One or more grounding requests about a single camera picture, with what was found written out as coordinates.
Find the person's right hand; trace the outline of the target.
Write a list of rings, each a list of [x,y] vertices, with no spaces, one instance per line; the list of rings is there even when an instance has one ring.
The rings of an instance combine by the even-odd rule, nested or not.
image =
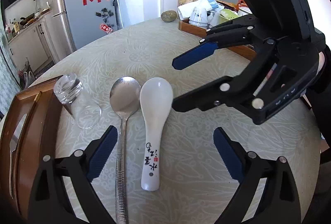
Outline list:
[[[321,72],[321,70],[323,69],[325,64],[325,55],[323,52],[319,53],[319,64],[318,64],[318,70],[317,70],[317,74],[319,74]]]

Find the black right sleeve forearm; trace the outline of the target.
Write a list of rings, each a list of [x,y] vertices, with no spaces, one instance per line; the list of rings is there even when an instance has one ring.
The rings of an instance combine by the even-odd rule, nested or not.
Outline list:
[[[326,46],[323,53],[324,67],[307,89],[306,96],[311,104],[317,126],[330,147],[330,48]]]

